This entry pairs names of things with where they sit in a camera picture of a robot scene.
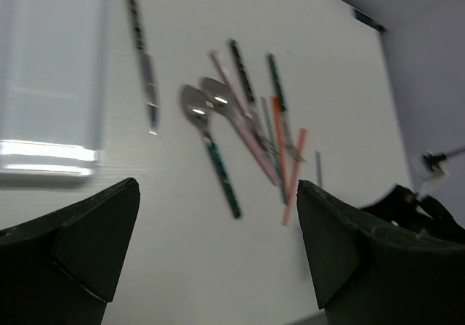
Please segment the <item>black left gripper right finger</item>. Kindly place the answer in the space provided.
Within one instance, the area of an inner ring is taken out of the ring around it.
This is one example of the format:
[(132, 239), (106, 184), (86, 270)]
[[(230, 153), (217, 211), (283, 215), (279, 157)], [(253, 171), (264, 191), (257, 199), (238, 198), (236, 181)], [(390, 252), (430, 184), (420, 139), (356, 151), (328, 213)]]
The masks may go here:
[(297, 211), (328, 323), (464, 322), (464, 229), (437, 199), (396, 185), (358, 208), (301, 181)]

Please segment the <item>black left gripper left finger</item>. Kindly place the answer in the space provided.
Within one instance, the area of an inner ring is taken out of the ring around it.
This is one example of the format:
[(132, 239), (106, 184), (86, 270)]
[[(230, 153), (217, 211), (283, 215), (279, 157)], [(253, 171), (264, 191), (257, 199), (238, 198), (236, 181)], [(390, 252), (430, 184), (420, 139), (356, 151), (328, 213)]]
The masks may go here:
[(101, 324), (139, 207), (130, 177), (1, 230), (1, 323)]

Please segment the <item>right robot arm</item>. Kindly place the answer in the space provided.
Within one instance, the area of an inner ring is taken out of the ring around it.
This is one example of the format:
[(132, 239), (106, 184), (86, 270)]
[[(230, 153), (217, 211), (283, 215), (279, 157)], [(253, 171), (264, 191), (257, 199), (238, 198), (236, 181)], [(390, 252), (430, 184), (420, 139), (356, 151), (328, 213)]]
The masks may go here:
[(437, 199), (396, 185), (358, 208), (301, 181), (297, 211), (328, 323), (464, 322), (464, 229)]

